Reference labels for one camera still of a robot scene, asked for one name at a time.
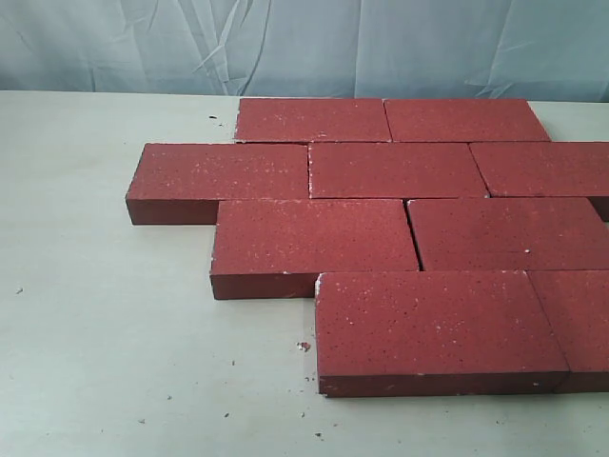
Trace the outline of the diagonal top red brick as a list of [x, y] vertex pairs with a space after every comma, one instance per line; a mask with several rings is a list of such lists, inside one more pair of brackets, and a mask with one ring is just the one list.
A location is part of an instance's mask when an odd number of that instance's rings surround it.
[[486, 197], [473, 155], [460, 143], [318, 143], [309, 146], [312, 198]]

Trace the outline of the small red crumb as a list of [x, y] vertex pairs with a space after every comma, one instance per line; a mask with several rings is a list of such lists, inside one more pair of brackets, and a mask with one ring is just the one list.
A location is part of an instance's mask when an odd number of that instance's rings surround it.
[[308, 352], [311, 349], [311, 345], [308, 342], [300, 342], [297, 344], [299, 350]]

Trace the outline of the right second-row red brick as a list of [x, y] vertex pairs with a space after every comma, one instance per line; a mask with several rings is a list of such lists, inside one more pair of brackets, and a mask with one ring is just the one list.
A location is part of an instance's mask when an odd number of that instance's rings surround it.
[[488, 142], [469, 145], [493, 197], [585, 197], [608, 220], [606, 142]]

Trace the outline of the right third-row red brick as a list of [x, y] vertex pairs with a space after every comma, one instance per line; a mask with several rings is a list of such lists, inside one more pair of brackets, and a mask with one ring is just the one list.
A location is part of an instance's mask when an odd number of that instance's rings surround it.
[[608, 269], [608, 228], [582, 197], [407, 204], [425, 270]]

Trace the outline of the white fabric backdrop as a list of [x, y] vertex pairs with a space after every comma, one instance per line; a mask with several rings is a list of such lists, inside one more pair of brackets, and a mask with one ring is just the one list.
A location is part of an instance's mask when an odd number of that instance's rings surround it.
[[604, 1], [5, 1], [3, 89], [608, 98]]

